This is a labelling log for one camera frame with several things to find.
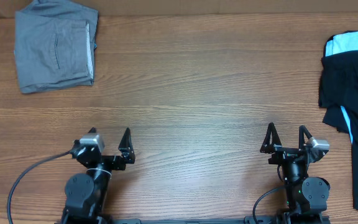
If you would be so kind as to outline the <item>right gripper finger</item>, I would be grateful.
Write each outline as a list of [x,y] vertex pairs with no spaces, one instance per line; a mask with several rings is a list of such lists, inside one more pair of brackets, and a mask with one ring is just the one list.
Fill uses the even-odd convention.
[[274,123],[269,123],[264,141],[260,148],[260,152],[265,154],[273,154],[276,153],[277,149],[281,147],[282,143],[280,141],[275,125]]
[[311,135],[311,133],[308,131],[308,129],[304,125],[301,125],[299,127],[298,139],[299,139],[298,148],[304,149],[305,146],[312,145],[312,143],[310,142],[310,139],[313,140],[313,136]]

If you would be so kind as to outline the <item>grey shorts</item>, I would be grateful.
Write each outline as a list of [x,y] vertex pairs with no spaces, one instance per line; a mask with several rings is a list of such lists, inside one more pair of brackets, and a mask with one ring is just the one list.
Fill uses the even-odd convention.
[[23,94],[94,83],[97,10],[37,0],[15,12],[14,58]]

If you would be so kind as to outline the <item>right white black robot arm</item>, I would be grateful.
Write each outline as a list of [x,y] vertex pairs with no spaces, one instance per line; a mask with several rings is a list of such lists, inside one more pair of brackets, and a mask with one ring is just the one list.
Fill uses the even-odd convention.
[[298,147],[284,147],[275,125],[269,123],[260,152],[270,155],[268,163],[277,166],[283,185],[263,194],[254,205],[283,189],[288,208],[277,212],[274,223],[329,223],[322,213],[327,209],[330,184],[308,175],[310,164],[320,161],[329,148],[327,140],[314,138],[304,125],[298,130]]

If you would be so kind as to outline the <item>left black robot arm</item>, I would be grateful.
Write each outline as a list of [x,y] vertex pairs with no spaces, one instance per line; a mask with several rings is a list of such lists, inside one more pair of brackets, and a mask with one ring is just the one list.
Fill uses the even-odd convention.
[[69,178],[65,185],[65,207],[60,223],[111,223],[112,218],[103,213],[109,181],[114,170],[125,170],[135,163],[131,131],[127,128],[120,141],[120,155],[104,155],[102,136],[96,128],[73,143],[70,154],[86,167],[86,172]]

